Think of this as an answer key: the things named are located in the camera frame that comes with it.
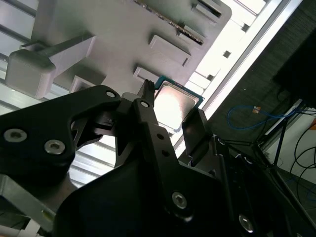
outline bolt head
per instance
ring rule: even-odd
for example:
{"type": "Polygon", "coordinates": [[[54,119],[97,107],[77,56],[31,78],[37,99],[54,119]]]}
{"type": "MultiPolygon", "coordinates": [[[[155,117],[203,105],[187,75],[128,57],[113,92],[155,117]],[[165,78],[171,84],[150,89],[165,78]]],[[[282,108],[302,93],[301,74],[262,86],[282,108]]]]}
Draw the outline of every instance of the bolt head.
{"type": "Polygon", "coordinates": [[[253,233],[253,226],[250,220],[244,216],[244,215],[239,215],[239,222],[241,226],[248,232],[248,233],[253,233]]]}
{"type": "Polygon", "coordinates": [[[107,91],[107,92],[106,92],[106,95],[109,96],[109,97],[111,97],[111,98],[114,98],[114,97],[115,97],[115,94],[114,94],[113,92],[111,92],[111,91],[107,91]]]}
{"type": "Polygon", "coordinates": [[[49,154],[60,155],[65,150],[65,144],[59,140],[49,140],[44,145],[45,151],[49,154]]]}
{"type": "Polygon", "coordinates": [[[186,198],[179,192],[174,192],[172,194],[172,201],[180,209],[185,209],[187,207],[186,198]]]}
{"type": "Polygon", "coordinates": [[[3,136],[7,142],[16,142],[16,143],[22,142],[28,137],[25,131],[18,128],[12,128],[5,131],[3,136]]]}

